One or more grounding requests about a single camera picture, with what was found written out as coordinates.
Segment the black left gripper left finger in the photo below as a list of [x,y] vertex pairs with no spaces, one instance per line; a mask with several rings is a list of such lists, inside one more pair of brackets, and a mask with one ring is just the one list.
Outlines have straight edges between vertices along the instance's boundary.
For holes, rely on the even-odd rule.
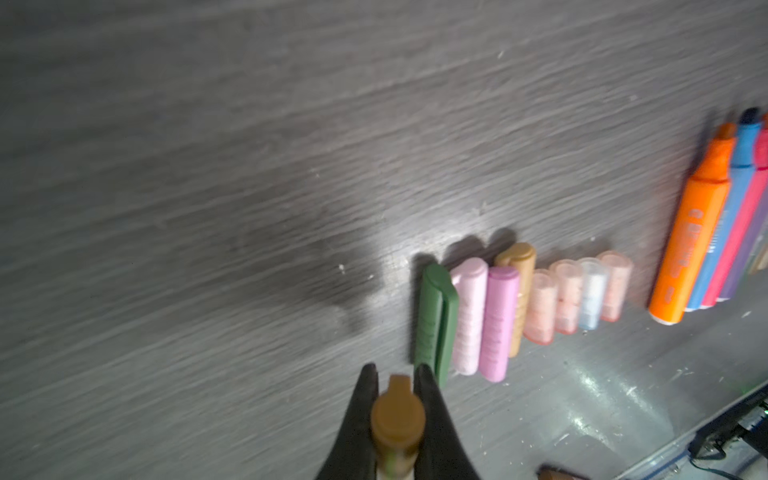
[[317,480],[376,478],[371,412],[378,396],[379,376],[376,365],[365,364],[353,389],[336,440],[316,475]]

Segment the orange highlighter pen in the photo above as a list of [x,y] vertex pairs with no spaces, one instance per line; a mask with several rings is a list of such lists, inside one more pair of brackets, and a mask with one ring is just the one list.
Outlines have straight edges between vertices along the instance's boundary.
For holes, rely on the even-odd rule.
[[730,191],[736,139],[735,124],[721,125],[685,184],[648,304],[662,325],[679,323],[687,307]]

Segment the pink red highlighter pen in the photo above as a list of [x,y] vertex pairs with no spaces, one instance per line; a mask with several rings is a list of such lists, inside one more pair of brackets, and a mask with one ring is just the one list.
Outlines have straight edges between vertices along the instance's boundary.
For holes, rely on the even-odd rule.
[[761,118],[761,130],[754,145],[754,165],[756,167],[756,171],[731,230],[728,242],[721,257],[720,264],[717,268],[717,271],[715,272],[714,280],[709,287],[709,290],[704,299],[704,309],[711,308],[716,303],[718,303],[717,297],[719,296],[721,289],[723,288],[729,275],[731,266],[736,258],[738,250],[740,249],[741,242],[749,227],[749,224],[751,223],[752,216],[755,209],[757,208],[758,201],[767,182],[766,173],[763,172],[763,170],[766,168],[766,163],[764,160],[760,159],[761,153],[759,152],[760,141],[767,139],[767,115],[763,114],[761,115]]

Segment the light pink marker cap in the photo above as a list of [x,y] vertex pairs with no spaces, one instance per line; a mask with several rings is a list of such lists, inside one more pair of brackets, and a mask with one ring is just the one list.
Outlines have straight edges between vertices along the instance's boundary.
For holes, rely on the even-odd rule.
[[450,271],[459,298],[452,364],[464,376],[479,368],[488,270],[483,259],[472,257]]

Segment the clear orange pen cap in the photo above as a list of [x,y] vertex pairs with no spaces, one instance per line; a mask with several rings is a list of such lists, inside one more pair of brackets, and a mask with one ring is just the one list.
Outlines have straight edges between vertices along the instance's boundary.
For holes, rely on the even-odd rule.
[[608,272],[600,318],[616,322],[621,317],[634,264],[629,257],[612,250],[599,254],[598,260]]

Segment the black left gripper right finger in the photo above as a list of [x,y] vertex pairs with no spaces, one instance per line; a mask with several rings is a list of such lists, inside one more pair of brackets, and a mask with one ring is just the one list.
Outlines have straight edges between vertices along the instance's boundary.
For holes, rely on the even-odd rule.
[[422,401],[426,415],[414,478],[478,480],[480,476],[463,448],[429,365],[420,364],[415,368],[414,392]]

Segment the clear blue pen cap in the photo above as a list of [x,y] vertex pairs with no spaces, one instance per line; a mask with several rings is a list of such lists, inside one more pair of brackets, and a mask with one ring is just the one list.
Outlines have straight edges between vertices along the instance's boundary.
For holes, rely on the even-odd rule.
[[608,270],[600,260],[593,257],[582,258],[578,263],[583,271],[578,325],[583,330],[595,330],[600,322],[609,279]]

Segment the gold brown marker cap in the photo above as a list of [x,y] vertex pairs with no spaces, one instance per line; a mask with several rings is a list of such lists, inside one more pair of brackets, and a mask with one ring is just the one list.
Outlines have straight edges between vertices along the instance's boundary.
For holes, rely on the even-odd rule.
[[425,408],[413,391],[411,378],[391,375],[388,388],[374,401],[371,410],[377,479],[414,478],[425,425]]

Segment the purple highlighter pen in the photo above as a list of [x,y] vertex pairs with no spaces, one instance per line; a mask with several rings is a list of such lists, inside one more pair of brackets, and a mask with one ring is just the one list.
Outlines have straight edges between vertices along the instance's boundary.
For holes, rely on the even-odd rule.
[[725,281],[723,288],[719,296],[718,302],[724,302],[732,298],[736,292],[739,283],[746,271],[748,260],[750,259],[752,252],[757,244],[758,237],[763,231],[763,225],[767,218],[767,191],[764,191],[757,208],[752,216],[751,223],[747,229],[744,238],[742,240],[740,249],[736,255],[736,258],[731,266],[729,275]]

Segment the blue highlighter pen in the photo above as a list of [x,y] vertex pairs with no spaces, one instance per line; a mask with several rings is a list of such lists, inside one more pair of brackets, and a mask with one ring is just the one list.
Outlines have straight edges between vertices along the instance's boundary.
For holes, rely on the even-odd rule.
[[761,130],[762,118],[759,107],[746,109],[740,117],[736,144],[730,157],[728,175],[731,182],[728,197],[719,216],[707,254],[699,270],[685,311],[704,307],[704,299],[728,242],[731,230],[755,174],[754,145]]

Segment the gold cap beige marker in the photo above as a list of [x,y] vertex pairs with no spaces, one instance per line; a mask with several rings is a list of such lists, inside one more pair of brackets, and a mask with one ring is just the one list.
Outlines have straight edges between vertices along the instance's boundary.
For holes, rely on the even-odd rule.
[[746,265],[746,274],[753,275],[767,265],[767,228],[758,235]]

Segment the green marker cap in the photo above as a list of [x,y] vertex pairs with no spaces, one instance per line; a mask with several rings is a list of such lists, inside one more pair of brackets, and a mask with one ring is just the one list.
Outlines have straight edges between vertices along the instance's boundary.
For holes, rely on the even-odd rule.
[[451,368],[459,304],[449,271],[439,264],[428,265],[419,292],[414,366],[428,365],[440,388]]

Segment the clear pink pen cap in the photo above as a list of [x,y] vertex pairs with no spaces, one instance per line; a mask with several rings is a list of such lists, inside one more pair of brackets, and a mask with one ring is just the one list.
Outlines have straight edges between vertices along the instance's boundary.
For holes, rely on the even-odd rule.
[[558,283],[555,330],[561,334],[571,335],[578,329],[584,280],[583,269],[578,262],[564,259],[554,262],[549,270]]

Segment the gold pen cap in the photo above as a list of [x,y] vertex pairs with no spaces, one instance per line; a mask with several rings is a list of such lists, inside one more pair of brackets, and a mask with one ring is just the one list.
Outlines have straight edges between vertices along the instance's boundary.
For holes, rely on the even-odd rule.
[[511,245],[494,259],[495,266],[514,267],[519,273],[514,330],[509,348],[510,358],[516,357],[520,351],[535,264],[536,249],[526,242]]

